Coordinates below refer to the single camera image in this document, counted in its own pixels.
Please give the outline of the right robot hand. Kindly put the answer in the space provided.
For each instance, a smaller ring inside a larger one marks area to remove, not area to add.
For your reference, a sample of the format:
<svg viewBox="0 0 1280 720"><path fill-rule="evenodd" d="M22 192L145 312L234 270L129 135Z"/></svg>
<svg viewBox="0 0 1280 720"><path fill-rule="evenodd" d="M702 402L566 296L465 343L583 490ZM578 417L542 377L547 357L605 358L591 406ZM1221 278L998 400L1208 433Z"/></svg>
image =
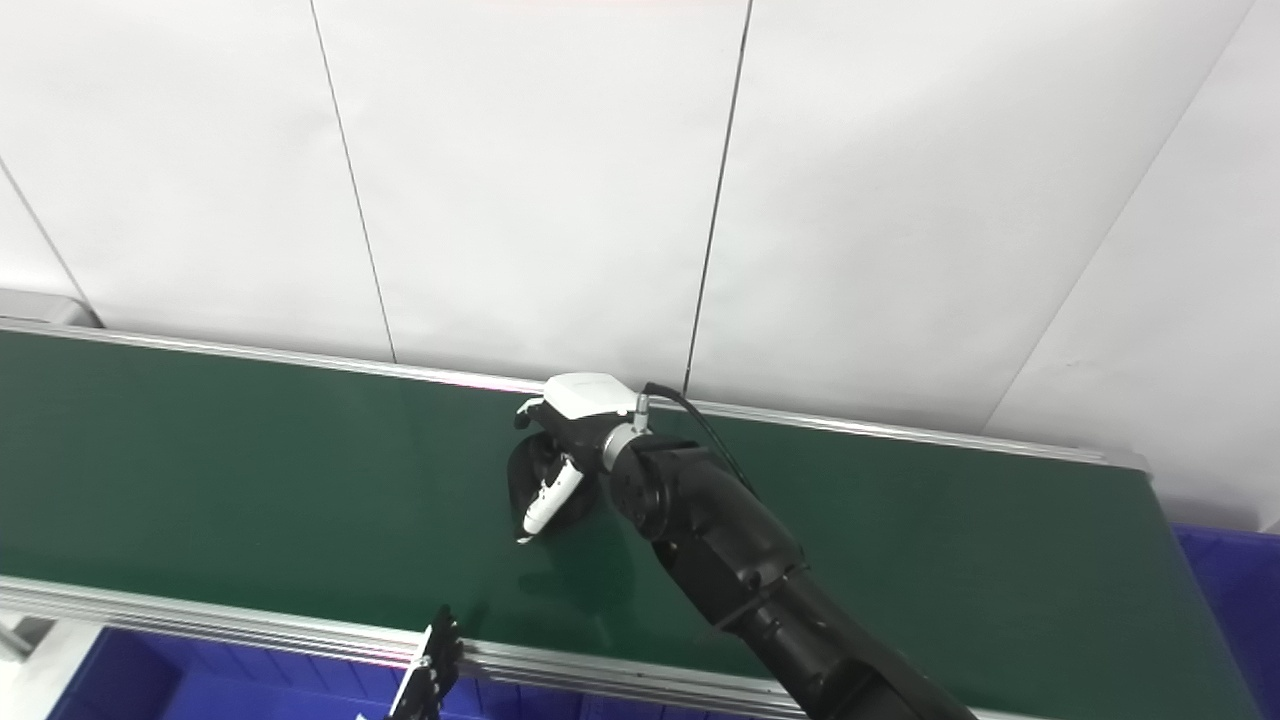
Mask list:
<svg viewBox="0 0 1280 720"><path fill-rule="evenodd" d="M515 413L513 427L530 436L531 466L511 474L508 487L529 487L529 498L515 497L515 539L527 544L564 515L589 477L609 473L623 448L649 433L649 400L605 373L552 377L538 397Z"/></svg>

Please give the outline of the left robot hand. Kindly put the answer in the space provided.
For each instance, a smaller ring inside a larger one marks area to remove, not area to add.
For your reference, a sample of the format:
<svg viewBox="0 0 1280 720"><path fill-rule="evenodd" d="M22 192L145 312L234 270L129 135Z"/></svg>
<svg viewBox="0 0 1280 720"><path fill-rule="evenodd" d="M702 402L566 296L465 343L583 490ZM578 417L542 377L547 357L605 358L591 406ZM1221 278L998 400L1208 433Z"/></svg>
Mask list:
<svg viewBox="0 0 1280 720"><path fill-rule="evenodd" d="M443 701L460 679L465 643L457 618L442 605L421 635L385 719L440 719Z"/></svg>

